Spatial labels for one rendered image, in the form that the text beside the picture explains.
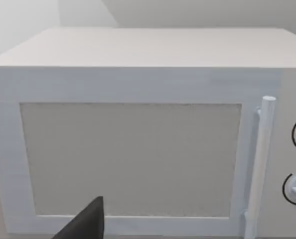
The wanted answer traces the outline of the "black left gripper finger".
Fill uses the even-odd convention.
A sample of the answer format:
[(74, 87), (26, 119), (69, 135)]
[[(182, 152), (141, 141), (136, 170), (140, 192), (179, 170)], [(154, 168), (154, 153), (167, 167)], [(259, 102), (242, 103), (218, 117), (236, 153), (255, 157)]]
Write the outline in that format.
[(96, 197), (51, 239), (104, 239), (103, 196)]

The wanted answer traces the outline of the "pale blue microwave door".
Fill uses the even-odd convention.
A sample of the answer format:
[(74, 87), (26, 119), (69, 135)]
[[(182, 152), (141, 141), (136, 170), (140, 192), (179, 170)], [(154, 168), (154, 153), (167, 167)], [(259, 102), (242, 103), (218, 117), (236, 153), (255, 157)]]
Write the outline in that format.
[(0, 66), (10, 234), (53, 234), (93, 197), (106, 233), (243, 233), (252, 127), (282, 70)]

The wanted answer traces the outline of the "pale microwave oven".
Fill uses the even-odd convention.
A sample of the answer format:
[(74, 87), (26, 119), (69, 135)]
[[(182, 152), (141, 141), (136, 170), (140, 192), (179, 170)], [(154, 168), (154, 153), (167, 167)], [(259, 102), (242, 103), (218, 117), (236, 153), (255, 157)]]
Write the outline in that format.
[[(282, 70), (276, 98), (269, 159), (257, 224), (257, 238), (296, 238), (296, 206), (282, 194), (296, 174), (296, 35), (283, 29), (53, 28), (0, 55), (0, 66), (78, 67), (261, 67)], [(248, 208), (255, 150), (247, 169)], [(223, 238), (222, 236), (191, 236)]]

